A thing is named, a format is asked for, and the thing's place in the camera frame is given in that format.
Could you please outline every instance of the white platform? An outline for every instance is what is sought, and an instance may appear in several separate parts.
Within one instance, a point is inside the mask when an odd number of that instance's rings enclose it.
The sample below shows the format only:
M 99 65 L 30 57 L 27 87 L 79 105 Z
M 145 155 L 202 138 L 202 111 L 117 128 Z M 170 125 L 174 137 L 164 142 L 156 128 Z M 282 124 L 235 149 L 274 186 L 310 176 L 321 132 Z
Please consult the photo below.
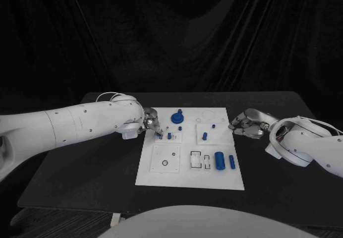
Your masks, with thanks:
M 154 108 L 164 131 L 163 140 L 147 130 L 135 185 L 245 190 L 225 108 Z M 171 122 L 181 109 L 184 120 Z M 200 151 L 202 169 L 190 169 L 190 152 Z M 215 153 L 223 152 L 225 170 L 216 170 Z M 209 155 L 210 169 L 205 169 Z M 230 169 L 229 155 L 236 168 Z

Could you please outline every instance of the black backdrop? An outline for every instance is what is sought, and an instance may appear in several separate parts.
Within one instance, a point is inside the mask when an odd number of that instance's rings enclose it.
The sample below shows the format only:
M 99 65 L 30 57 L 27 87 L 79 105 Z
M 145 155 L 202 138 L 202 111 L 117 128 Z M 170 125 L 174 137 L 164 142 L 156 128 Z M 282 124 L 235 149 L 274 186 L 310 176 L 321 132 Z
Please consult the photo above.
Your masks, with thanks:
M 11 0 L 1 12 L 1 113 L 89 91 L 291 90 L 339 126 L 340 0 Z

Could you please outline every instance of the cable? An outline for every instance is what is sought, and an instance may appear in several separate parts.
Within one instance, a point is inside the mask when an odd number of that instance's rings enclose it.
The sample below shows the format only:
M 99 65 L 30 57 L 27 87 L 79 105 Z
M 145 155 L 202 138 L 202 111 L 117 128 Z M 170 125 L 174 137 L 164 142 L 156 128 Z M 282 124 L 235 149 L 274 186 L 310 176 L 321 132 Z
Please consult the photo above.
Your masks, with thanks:
M 317 122 L 318 124 L 323 124 L 323 125 L 328 126 L 331 129 L 336 130 L 337 135 L 340 135 L 340 133 L 343 134 L 343 132 L 341 132 L 341 131 L 340 131 L 340 130 L 333 126 L 333 125 L 330 125 L 328 123 L 326 123 L 326 122 L 323 122 L 323 121 L 320 121 L 320 120 L 314 120 L 314 119 L 310 119 L 310 118 L 301 117 L 301 116 L 298 116 L 298 118 L 300 118 L 300 119 L 311 120 L 311 121 Z
M 114 93 L 114 96 L 111 97 L 109 101 L 112 100 L 112 98 L 114 98 L 117 95 L 125 95 L 124 93 L 105 92 L 105 93 L 101 93 L 101 94 L 99 94 L 99 96 L 96 97 L 95 102 L 98 101 L 99 97 L 101 97 L 104 94 L 108 94 L 108 93 Z

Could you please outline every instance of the blue object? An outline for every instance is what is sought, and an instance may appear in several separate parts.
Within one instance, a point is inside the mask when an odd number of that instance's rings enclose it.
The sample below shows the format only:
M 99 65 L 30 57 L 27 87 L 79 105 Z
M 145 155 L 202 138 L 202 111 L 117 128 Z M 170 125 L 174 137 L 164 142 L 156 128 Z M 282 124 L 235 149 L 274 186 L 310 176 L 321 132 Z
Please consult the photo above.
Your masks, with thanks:
M 216 169 L 223 170 L 225 169 L 223 152 L 216 152 L 215 158 L 216 158 Z
M 230 168 L 235 169 L 235 160 L 233 160 L 233 155 L 229 156 L 229 160 L 230 160 Z
M 173 122 L 174 124 L 179 124 L 179 123 L 183 122 L 183 114 L 181 114 L 181 110 L 180 110 L 180 109 L 179 109 L 177 113 L 174 113 L 174 114 L 171 115 L 171 122 Z
M 206 140 L 207 139 L 207 133 L 203 133 L 202 139 Z

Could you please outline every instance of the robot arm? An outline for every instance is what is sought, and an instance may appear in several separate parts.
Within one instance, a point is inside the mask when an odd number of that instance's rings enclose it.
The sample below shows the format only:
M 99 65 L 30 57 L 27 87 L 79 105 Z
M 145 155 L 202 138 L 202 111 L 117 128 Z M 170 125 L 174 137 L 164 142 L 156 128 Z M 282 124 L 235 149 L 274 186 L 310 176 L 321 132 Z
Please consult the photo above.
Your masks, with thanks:
M 318 125 L 324 122 L 303 117 L 278 120 L 269 114 L 246 109 L 232 120 L 233 134 L 259 139 L 269 132 L 269 145 L 265 151 L 277 158 L 305 167 L 313 160 L 333 174 L 343 177 L 343 136 L 337 136 Z
M 157 112 L 127 95 L 105 102 L 0 116 L 0 179 L 27 158 L 47 150 L 114 132 L 131 139 L 145 129 L 163 135 Z

